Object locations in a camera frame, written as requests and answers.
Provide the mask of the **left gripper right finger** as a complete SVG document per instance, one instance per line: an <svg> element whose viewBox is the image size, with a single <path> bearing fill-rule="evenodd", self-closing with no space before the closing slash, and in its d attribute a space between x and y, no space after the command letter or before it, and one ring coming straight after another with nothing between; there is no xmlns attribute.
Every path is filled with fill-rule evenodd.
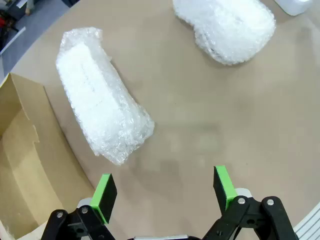
<svg viewBox="0 0 320 240"><path fill-rule="evenodd" d="M290 219L280 198L261 201L236 192L224 165L214 167L213 188L221 217L204 240L235 240L242 229L252 229L260 240L296 240Z"/></svg>

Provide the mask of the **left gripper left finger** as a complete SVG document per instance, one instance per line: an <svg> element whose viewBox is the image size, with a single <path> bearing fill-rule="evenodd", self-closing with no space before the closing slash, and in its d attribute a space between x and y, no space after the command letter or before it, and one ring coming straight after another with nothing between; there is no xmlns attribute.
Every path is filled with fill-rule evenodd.
<svg viewBox="0 0 320 240"><path fill-rule="evenodd" d="M103 174L89 204L77 207L68 213L54 210L44 228L42 240L113 240L107 229L117 197L117 188L112 174Z"/></svg>

